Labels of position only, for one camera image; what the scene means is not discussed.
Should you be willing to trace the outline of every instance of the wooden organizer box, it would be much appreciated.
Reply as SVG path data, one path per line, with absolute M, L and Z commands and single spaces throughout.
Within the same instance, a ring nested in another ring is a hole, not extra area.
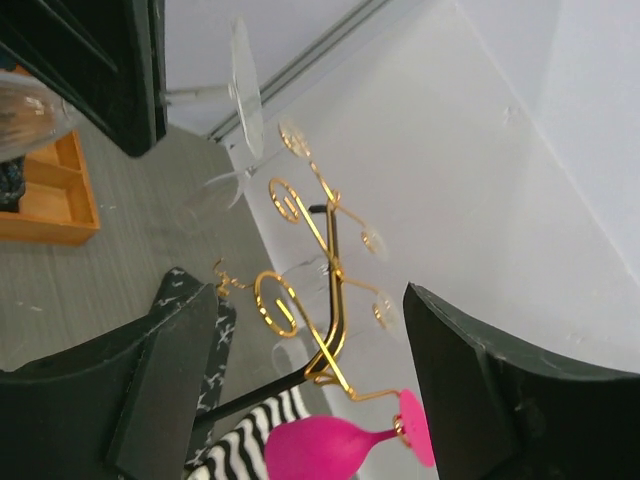
M 0 239 L 82 245 L 100 229 L 75 131 L 29 153 L 25 178 L 20 213 L 0 212 Z

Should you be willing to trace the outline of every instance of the gray carpet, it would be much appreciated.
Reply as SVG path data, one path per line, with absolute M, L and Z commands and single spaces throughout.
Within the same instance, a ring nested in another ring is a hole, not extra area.
M 153 152 L 132 160 L 92 126 L 81 129 L 81 139 L 102 229 L 83 247 L 0 243 L 2 369 L 143 316 L 174 265 L 214 283 L 211 267 L 221 256 L 231 273 L 247 281 L 270 268 L 244 200 L 205 234 L 187 237 L 172 225 L 177 202 L 203 180 L 231 169 L 222 148 L 172 129 Z M 263 324 L 253 296 L 237 292 L 230 300 L 238 324 L 222 401 L 277 377 L 269 359 L 278 337 Z M 328 411 L 318 390 L 307 386 L 303 396 L 312 413 Z M 219 422 L 216 436 L 242 414 Z

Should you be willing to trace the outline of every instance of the black and white patterned cushion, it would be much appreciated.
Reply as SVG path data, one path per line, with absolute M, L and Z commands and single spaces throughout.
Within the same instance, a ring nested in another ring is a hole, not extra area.
M 281 423 L 308 416 L 298 387 L 265 400 L 235 429 L 199 451 L 188 480 L 268 480 L 264 446 L 269 433 Z
M 189 294 L 189 292 L 200 286 L 202 286 L 202 283 L 182 268 L 172 268 L 162 279 L 158 293 L 153 300 L 151 311 L 169 302 L 176 301 L 181 296 Z M 200 388 L 200 398 L 198 399 L 196 415 L 214 409 L 220 401 L 235 325 L 236 310 L 227 300 L 220 298 L 218 300 L 215 344 L 211 346 L 209 352 L 205 376 Z M 187 465 L 196 465 L 199 456 L 202 455 L 202 447 L 206 445 L 208 441 L 209 439 L 206 433 L 199 434 L 196 432 L 191 435 L 186 457 Z

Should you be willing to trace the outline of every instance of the gold wine glass holder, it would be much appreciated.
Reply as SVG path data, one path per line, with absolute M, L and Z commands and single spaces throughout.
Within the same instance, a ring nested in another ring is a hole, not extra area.
M 371 229 L 362 218 L 342 204 L 341 193 L 329 186 L 320 173 L 318 166 L 312 160 L 311 150 L 304 135 L 293 124 L 287 121 L 280 122 L 279 131 L 285 147 L 297 157 L 304 158 L 309 162 L 309 167 L 326 195 L 326 203 L 324 206 L 317 205 L 311 207 L 312 211 L 310 211 L 296 190 L 286 180 L 275 177 L 269 181 L 271 201 L 280 215 L 292 224 L 301 224 L 301 220 L 303 219 L 318 246 L 327 257 L 331 310 L 329 331 L 326 337 L 323 338 L 294 288 L 287 282 L 286 278 L 275 271 L 263 271 L 257 275 L 253 283 L 245 284 L 239 282 L 236 278 L 230 277 L 227 272 L 219 270 L 218 267 L 222 262 L 222 259 L 220 259 L 214 266 L 214 271 L 220 278 L 220 283 L 217 285 L 218 294 L 227 296 L 230 293 L 230 287 L 239 289 L 252 288 L 256 307 L 264 322 L 274 333 L 284 338 L 293 338 L 299 332 L 299 322 L 289 308 L 289 306 L 294 305 L 319 348 L 304 370 L 306 380 L 312 381 L 321 387 L 328 385 L 340 386 L 349 399 L 354 402 L 371 400 L 385 395 L 399 396 L 399 392 L 393 389 L 366 394 L 358 393 L 353 385 L 346 379 L 337 361 L 344 347 L 348 331 L 345 286 L 350 285 L 357 287 L 376 295 L 377 301 L 372 306 L 372 313 L 378 325 L 383 329 L 391 329 L 393 321 L 397 318 L 397 315 L 395 315 L 397 308 L 389 295 L 371 284 L 347 275 L 338 252 L 337 213 L 343 213 L 362 228 L 361 241 L 369 253 L 380 253 L 381 250 L 384 250 L 384 245 L 375 230 Z M 284 190 L 283 197 L 278 196 L 277 190 L 280 188 Z M 312 213 L 325 214 L 327 222 L 326 239 L 322 236 L 318 226 L 313 221 Z M 280 290 L 286 292 L 286 295 L 289 297 L 290 302 L 284 301 L 281 297 L 276 298 L 274 302 L 278 311 L 288 323 L 284 328 L 274 320 L 274 316 L 270 312 L 271 307 L 265 301 L 263 284 L 267 280 L 275 281 L 280 286 Z

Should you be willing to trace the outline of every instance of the pink glass base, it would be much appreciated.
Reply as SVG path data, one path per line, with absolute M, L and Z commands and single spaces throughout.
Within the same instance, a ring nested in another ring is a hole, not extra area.
M 404 434 L 409 442 L 409 447 L 418 457 L 420 463 L 426 467 L 434 467 L 436 464 L 431 446 L 431 435 L 427 424 L 427 415 L 411 390 L 400 392 L 400 414 Z

